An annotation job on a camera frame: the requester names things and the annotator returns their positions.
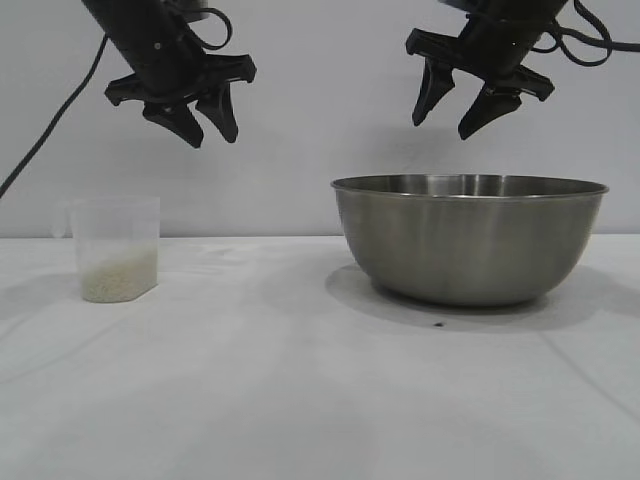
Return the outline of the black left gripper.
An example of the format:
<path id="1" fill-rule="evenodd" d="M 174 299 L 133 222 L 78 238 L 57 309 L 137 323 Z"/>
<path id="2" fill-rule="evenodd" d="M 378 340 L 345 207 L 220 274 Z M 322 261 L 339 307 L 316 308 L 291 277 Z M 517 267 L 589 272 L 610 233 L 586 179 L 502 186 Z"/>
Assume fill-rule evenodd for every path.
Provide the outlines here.
<path id="1" fill-rule="evenodd" d="M 205 52 L 183 17 L 162 1 L 85 1 L 85 8 L 132 69 L 113 80 L 105 95 L 115 106 L 144 101 L 143 117 L 200 148 L 203 130 L 184 104 L 198 100 L 206 116 L 228 143 L 235 143 L 238 125 L 233 111 L 233 82 L 251 83 L 256 66 L 251 56 Z"/>

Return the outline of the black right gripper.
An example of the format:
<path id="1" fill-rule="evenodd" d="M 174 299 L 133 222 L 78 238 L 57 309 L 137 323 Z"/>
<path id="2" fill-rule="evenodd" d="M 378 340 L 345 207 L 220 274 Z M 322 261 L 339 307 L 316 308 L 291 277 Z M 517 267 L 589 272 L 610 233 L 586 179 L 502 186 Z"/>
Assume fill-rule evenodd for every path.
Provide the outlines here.
<path id="1" fill-rule="evenodd" d="M 415 126 L 424 122 L 439 101 L 455 87 L 455 70 L 484 82 L 458 125 L 466 140 L 492 121 L 517 110 L 526 93 L 540 101 L 554 90 L 547 77 L 522 65 L 545 27 L 555 19 L 553 1 L 465 1 L 467 23 L 457 36 L 412 30 L 406 40 L 410 55 L 424 58 L 418 99 L 412 113 Z"/>

